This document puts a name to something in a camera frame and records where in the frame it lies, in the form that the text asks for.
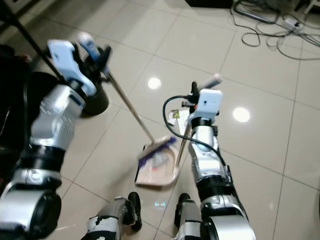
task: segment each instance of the white floor tile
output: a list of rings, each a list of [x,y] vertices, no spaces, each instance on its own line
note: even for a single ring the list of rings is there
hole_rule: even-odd
[[[294,102],[225,80],[216,117],[220,147],[230,153],[282,173]]]
[[[35,14],[99,34],[127,3],[126,0],[69,0],[39,5]]]
[[[181,65],[160,57],[153,57],[139,82],[129,96],[137,111],[144,117],[164,124],[162,108],[165,100],[175,95],[187,95],[193,81],[201,83],[211,74]],[[153,86],[155,79],[160,81],[157,89]],[[172,101],[167,105],[167,113],[181,109],[184,99]]]
[[[282,176],[222,151],[256,239],[272,239]]]
[[[237,26],[234,24],[229,9],[191,7],[189,5],[186,5],[181,12],[181,16],[229,30],[237,29]],[[239,20],[240,18],[235,15],[236,23]]]
[[[312,59],[319,58],[320,55],[303,51],[302,58]],[[309,106],[320,109],[320,95],[319,95],[319,74],[320,69],[318,68],[319,61],[301,61],[299,79],[296,90],[295,100],[307,104]]]
[[[280,196],[281,175],[224,151],[221,154],[225,162],[230,165],[235,187],[257,239],[272,239]],[[175,209],[182,193],[188,193],[199,206],[200,200],[191,173],[190,157],[186,158],[159,228],[172,237],[177,234],[174,226]]]
[[[320,110],[295,103],[284,174],[320,189]]]
[[[100,35],[153,54],[176,17],[167,12],[128,3]]]
[[[110,104],[102,114],[78,120],[74,139],[64,157],[63,176],[75,179],[118,111],[119,107]]]
[[[80,32],[78,29],[28,13],[20,21],[41,49],[47,47],[47,41],[50,39],[62,39],[74,42],[77,40],[78,33]],[[9,27],[0,39],[2,44],[8,44],[13,47],[17,54],[36,56],[35,50],[14,27]]]
[[[180,16],[156,55],[216,73],[221,70],[235,32]]]
[[[158,230],[154,240],[172,240],[172,237]]]
[[[169,135],[164,126],[145,118],[142,120],[155,138]],[[131,113],[120,110],[75,182],[109,201],[115,196],[138,192],[142,220],[158,227],[172,186],[142,188],[134,183],[138,168],[137,155],[149,142]]]
[[[124,93],[128,95],[147,67],[152,55],[102,37],[98,37],[95,43],[102,48],[106,45],[112,47],[108,68]],[[111,103],[118,106],[124,104],[111,84],[104,84],[103,88]]]
[[[319,191],[284,177],[274,240],[320,239]]]
[[[179,14],[187,5],[185,0],[130,0],[133,3],[145,5],[171,14]]]
[[[235,36],[222,74],[234,81],[294,100],[299,61],[271,51],[264,44],[260,47],[246,46],[241,36],[241,33]],[[283,47],[286,54],[300,57],[300,49]]]

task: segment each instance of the broom handle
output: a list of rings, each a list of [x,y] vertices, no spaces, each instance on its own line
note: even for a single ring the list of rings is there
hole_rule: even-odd
[[[186,126],[186,128],[185,128],[185,131],[184,131],[184,136],[185,137],[188,137],[190,130],[191,130],[191,125],[188,124]],[[180,164],[180,161],[181,161],[181,157],[182,157],[182,153],[183,153],[183,151],[185,149],[185,146],[186,146],[186,142],[187,142],[186,139],[182,139],[180,150],[179,150],[179,154],[178,154],[178,157],[176,159],[176,164],[175,164],[176,167],[179,167],[179,164]]]
[[[113,86],[114,90],[119,94],[121,99],[124,101],[125,105],[128,107],[128,109],[130,110],[132,115],[135,117],[135,119],[137,120],[137,122],[139,123],[139,125],[141,126],[143,131],[145,132],[145,134],[150,139],[151,143],[154,144],[155,143],[155,138],[152,136],[152,134],[150,133],[150,131],[148,130],[148,128],[146,127],[144,122],[141,120],[141,118],[138,115],[137,111],[135,110],[134,106],[131,104],[131,102],[127,98],[126,94],[124,93],[124,91],[122,90],[122,88],[120,87],[120,85],[118,84],[116,79],[114,78],[114,76],[111,74],[110,71],[108,71],[107,73],[104,72],[104,75],[109,80],[109,82]]]

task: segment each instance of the electrical cable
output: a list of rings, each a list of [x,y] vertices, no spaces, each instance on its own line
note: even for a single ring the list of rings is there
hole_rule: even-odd
[[[175,132],[171,126],[169,125],[168,121],[167,121],[167,118],[166,118],[166,106],[169,102],[171,102],[172,100],[174,99],[188,99],[188,96],[182,96],[182,95],[178,95],[178,96],[172,96],[170,98],[168,98],[164,104],[163,104],[163,107],[162,107],[162,116],[163,116],[163,120],[164,120],[164,123],[165,123],[165,126],[169,129],[169,131],[174,134],[175,136],[177,136],[178,138],[181,138],[181,139],[185,139],[185,140],[189,140],[191,142],[194,142],[194,143],[197,143],[197,144],[201,144],[203,146],[205,146],[206,148],[210,149],[211,151],[213,151],[220,159],[221,163],[223,166],[226,166],[226,163],[225,161],[223,160],[221,154],[215,150],[212,146],[210,146],[209,144],[203,142],[203,141],[199,141],[197,139],[194,139],[194,138],[191,138],[191,137],[187,137],[187,136],[183,136],[177,132]]]
[[[238,27],[241,27],[241,28],[246,28],[246,29],[249,29],[253,32],[247,32],[247,33],[244,33],[241,37],[241,41],[249,46],[249,47],[260,47],[261,46],[261,37],[260,36],[265,36],[265,37],[268,37],[267,40],[266,40],[266,45],[268,48],[275,48],[276,50],[279,51],[279,53],[281,53],[282,55],[290,58],[290,59],[294,59],[294,60],[299,60],[299,61],[315,61],[315,60],[320,60],[320,58],[301,58],[301,57],[294,57],[294,56],[290,56],[286,53],[284,53],[281,48],[280,48],[280,45],[285,41],[285,38],[287,38],[288,36],[297,36],[297,37],[300,37],[302,38],[303,40],[305,40],[306,42],[316,46],[316,47],[320,47],[320,40],[317,40],[316,38],[314,38],[314,36],[317,36],[317,37],[320,37],[320,34],[306,34],[306,33],[303,33],[303,32],[295,32],[295,31],[292,31],[291,29],[288,29],[278,23],[274,23],[275,25],[279,26],[279,27],[282,27],[284,29],[286,29],[286,31],[280,31],[280,32],[276,32],[276,33],[273,33],[273,34],[269,34],[269,33],[265,33],[265,32],[262,32],[260,29],[259,29],[259,25],[262,24],[263,22],[258,22],[257,25],[255,26],[255,29],[253,29],[252,27],[249,27],[249,26],[245,26],[245,25],[240,25],[240,24],[237,24],[236,23],[236,19],[235,19],[235,16],[234,16],[234,13],[232,11],[232,7],[230,8],[230,14],[232,16],[232,19],[233,19],[233,23],[234,25],[238,26]],[[311,26],[311,25],[308,25],[306,24],[305,22],[302,22],[300,21],[297,17],[293,16],[292,14],[289,14],[289,13],[286,13],[282,16],[282,19],[285,19],[284,16],[291,16],[293,17],[295,20],[297,20],[298,22],[304,24],[305,26],[307,27],[310,27],[310,28],[313,28],[313,29],[320,29],[317,28],[317,27],[314,27],[314,26]],[[244,38],[247,36],[247,35],[254,35],[257,37],[257,41],[258,43],[257,44],[250,44],[250,43],[247,43]],[[276,45],[270,45],[269,44],[269,40],[271,38],[278,38],[278,40],[276,41]]]

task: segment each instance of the white handle grip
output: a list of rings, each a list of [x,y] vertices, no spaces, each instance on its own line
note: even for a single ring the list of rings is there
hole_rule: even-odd
[[[211,88],[219,85],[220,83],[222,83],[222,77],[219,73],[216,73],[216,74],[212,75],[209,78],[209,80],[207,80],[206,82],[199,85],[198,91],[200,92],[200,90],[202,90],[202,89],[211,89]]]
[[[87,51],[92,60],[97,61],[100,52],[97,49],[94,38],[87,32],[80,32],[78,42]]]

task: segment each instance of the black bin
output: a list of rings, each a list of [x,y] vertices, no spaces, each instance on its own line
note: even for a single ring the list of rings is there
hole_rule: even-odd
[[[230,9],[233,0],[185,0],[191,7]]]

